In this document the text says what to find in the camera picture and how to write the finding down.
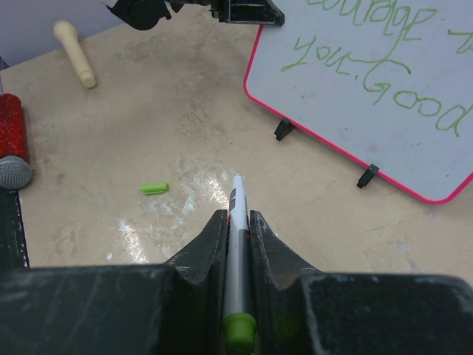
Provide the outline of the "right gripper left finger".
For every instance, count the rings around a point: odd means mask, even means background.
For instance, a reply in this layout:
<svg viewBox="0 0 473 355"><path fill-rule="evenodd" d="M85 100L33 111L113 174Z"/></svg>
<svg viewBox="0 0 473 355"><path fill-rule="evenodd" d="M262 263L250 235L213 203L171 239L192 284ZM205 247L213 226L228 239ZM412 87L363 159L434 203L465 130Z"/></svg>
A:
<svg viewBox="0 0 473 355"><path fill-rule="evenodd" d="M162 264L1 274L3 354L221 354L228 214Z"/></svg>

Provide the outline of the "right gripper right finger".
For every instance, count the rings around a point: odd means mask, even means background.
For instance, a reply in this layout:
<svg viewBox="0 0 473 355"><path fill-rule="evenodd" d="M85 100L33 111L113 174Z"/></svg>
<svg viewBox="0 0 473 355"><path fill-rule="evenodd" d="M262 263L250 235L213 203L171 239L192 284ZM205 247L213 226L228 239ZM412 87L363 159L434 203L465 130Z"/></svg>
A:
<svg viewBox="0 0 473 355"><path fill-rule="evenodd" d="M250 213L263 354L470 354L472 287L438 274L329 273Z"/></svg>

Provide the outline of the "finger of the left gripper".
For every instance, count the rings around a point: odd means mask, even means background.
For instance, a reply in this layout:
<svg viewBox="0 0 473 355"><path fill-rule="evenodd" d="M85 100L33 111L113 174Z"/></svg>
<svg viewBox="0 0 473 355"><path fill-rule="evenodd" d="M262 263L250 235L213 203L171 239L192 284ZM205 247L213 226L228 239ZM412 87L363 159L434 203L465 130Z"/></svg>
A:
<svg viewBox="0 0 473 355"><path fill-rule="evenodd" d="M228 24L258 24L281 27L285 14L271 0L211 1L211 14Z"/></svg>

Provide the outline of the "white whiteboard marker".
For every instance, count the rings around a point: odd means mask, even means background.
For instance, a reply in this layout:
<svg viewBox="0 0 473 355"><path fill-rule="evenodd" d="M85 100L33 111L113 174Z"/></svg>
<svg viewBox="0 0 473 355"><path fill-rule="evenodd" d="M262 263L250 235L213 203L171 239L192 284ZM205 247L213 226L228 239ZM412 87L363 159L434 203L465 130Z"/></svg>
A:
<svg viewBox="0 0 473 355"><path fill-rule="evenodd" d="M251 236L243 177L234 175L228 207L228 246L222 331L227 354L252 354L257 322L253 315Z"/></svg>

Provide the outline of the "green marker cap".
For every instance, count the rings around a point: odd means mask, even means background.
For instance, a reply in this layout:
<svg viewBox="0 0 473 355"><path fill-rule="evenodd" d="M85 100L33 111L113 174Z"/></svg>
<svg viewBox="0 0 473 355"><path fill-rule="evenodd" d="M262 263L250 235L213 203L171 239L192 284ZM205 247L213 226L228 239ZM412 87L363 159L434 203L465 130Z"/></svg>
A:
<svg viewBox="0 0 473 355"><path fill-rule="evenodd" d="M169 190L169 185L167 183L153 183L146 184L141 186L141 192L144 195L158 195Z"/></svg>

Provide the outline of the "pink framed whiteboard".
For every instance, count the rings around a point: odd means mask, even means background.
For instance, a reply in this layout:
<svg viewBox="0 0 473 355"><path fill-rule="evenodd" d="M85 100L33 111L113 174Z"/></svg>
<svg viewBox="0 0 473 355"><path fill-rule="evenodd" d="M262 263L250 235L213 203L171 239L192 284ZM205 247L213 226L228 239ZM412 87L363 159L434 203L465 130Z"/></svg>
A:
<svg viewBox="0 0 473 355"><path fill-rule="evenodd" d="M248 97L426 203L472 181L470 1L278 1Z"/></svg>

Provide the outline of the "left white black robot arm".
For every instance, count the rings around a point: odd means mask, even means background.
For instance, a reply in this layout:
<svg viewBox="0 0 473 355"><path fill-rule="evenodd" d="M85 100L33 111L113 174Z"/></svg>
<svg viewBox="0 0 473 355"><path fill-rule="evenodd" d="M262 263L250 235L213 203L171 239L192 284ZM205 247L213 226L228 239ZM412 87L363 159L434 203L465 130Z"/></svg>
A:
<svg viewBox="0 0 473 355"><path fill-rule="evenodd" d="M268 0L112 0L102 4L116 17L136 30L150 30L162 18L171 19L184 5L209 7L213 18L228 24L282 26L285 14Z"/></svg>

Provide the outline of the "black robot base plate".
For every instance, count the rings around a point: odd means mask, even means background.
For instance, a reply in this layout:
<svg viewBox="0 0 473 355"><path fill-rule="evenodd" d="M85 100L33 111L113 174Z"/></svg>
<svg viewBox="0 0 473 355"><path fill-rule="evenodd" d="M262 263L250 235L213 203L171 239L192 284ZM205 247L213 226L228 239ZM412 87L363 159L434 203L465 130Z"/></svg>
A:
<svg viewBox="0 0 473 355"><path fill-rule="evenodd" d="M1 188L0 210L1 272L29 268L21 201L16 190Z"/></svg>

